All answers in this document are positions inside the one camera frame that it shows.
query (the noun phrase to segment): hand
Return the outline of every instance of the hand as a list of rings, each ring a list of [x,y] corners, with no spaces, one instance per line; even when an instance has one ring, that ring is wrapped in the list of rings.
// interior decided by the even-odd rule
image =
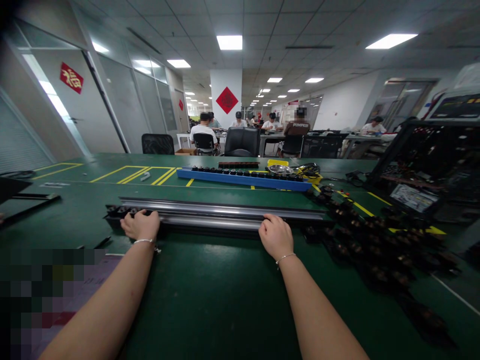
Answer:
[[[125,218],[120,220],[121,228],[125,230],[125,235],[131,239],[155,239],[160,228],[159,213],[152,211],[149,216],[145,216],[147,210],[137,212],[134,217],[128,213]]]
[[[266,252],[275,261],[294,252],[294,237],[290,226],[280,217],[265,214],[258,233]]]

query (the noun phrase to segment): red diamond sign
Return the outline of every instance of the red diamond sign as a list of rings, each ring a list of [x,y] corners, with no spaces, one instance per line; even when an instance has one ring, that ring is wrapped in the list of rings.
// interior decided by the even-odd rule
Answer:
[[[218,99],[216,100],[217,104],[220,105],[221,109],[228,114],[235,105],[239,102],[233,92],[230,91],[229,87],[227,86],[220,94]]]

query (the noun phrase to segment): forearm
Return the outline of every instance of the forearm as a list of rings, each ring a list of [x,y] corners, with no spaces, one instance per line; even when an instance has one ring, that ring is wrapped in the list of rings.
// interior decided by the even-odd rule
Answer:
[[[154,245],[133,245],[100,289],[65,325],[40,359],[114,359],[147,284]]]
[[[279,267],[303,360],[368,359],[358,341],[296,256]]]

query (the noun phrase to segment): brown t-shirt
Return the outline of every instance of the brown t-shirt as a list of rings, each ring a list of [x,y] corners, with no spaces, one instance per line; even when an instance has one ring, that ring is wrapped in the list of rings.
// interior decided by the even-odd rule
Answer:
[[[310,123],[306,121],[290,121],[283,132],[285,135],[307,135]]]

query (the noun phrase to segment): silver bracelet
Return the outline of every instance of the silver bracelet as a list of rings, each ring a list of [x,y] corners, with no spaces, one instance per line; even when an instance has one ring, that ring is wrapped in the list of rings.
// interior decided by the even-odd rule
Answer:
[[[291,254],[282,256],[281,258],[278,259],[278,261],[275,261],[275,264],[276,264],[277,266],[279,266],[279,262],[281,262],[283,259],[288,258],[289,256],[292,256],[292,255],[295,255],[295,253],[292,252]]]
[[[133,243],[133,245],[135,245],[136,243],[142,243],[142,242],[147,242],[147,243],[154,243],[155,244],[155,240],[153,239],[140,239],[140,240],[137,240]],[[162,252],[162,250],[160,250],[157,245],[155,245],[155,247],[153,248],[153,250],[157,253],[157,254],[160,254],[160,252]]]

